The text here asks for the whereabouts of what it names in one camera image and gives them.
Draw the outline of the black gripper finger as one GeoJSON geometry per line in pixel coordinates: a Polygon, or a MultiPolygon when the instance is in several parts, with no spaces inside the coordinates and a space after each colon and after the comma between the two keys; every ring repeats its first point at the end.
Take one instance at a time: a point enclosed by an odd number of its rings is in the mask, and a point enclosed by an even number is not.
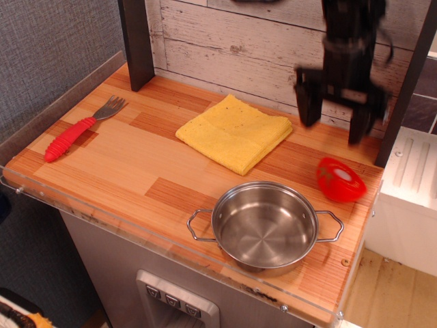
{"type": "Polygon", "coordinates": [[[352,110],[350,120],[349,144],[359,144],[371,125],[372,107],[368,104],[358,105],[352,110]]]}
{"type": "Polygon", "coordinates": [[[322,115],[322,71],[296,70],[294,85],[300,121],[307,127],[316,123],[322,115]]]}

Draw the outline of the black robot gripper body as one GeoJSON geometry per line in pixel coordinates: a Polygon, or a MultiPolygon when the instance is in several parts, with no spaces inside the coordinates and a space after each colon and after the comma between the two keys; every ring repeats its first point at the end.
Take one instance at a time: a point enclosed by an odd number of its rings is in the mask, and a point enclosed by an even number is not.
{"type": "Polygon", "coordinates": [[[296,70],[321,70],[323,100],[349,108],[368,104],[371,118],[385,119],[390,95],[371,79],[371,67],[386,12],[385,1],[323,1],[326,34],[321,69],[296,67],[296,70]]]}

